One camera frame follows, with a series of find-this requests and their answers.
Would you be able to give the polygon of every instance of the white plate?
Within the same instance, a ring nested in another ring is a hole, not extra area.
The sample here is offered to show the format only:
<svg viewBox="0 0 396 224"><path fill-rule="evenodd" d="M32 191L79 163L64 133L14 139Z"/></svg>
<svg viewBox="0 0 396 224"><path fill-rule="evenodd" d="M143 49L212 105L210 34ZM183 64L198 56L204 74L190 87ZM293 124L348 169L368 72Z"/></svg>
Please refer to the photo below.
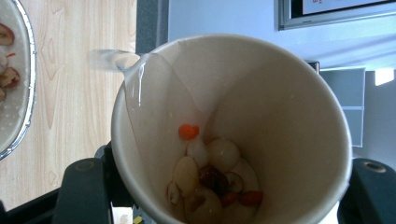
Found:
<svg viewBox="0 0 396 224"><path fill-rule="evenodd" d="M0 0L0 22L9 27L15 40L11 46L0 46L21 76L16 88L6 90L6 100L0 103L0 160L21 142L30 125L35 101L35 40L32 26L18 0Z"/></svg>

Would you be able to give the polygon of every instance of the paper cup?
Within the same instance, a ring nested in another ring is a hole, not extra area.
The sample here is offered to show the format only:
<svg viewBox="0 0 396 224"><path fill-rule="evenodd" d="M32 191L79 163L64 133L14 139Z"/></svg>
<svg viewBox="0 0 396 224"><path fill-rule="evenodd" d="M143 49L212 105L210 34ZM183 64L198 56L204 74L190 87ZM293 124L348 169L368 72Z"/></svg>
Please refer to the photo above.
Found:
<svg viewBox="0 0 396 224"><path fill-rule="evenodd" d="M177 125L195 121L206 141L233 141L256 173L265 196L252 223L318 223L342 198L351 169L346 119L331 89L304 61L239 35L181 39L153 53L169 62L205 115L204 120L194 113L184 116L183 102L174 100L166 111L175 114L156 115L169 117L167 127L153 130L167 134L168 141L146 153L137 148L134 131L139 130L129 122L120 88L112 118L114 157L125 186L154 220L184 221L167 202L166 188L185 154ZM166 80L153 82L172 86ZM157 119L150 113L141 117ZM156 141L155 135L145 136Z"/></svg>

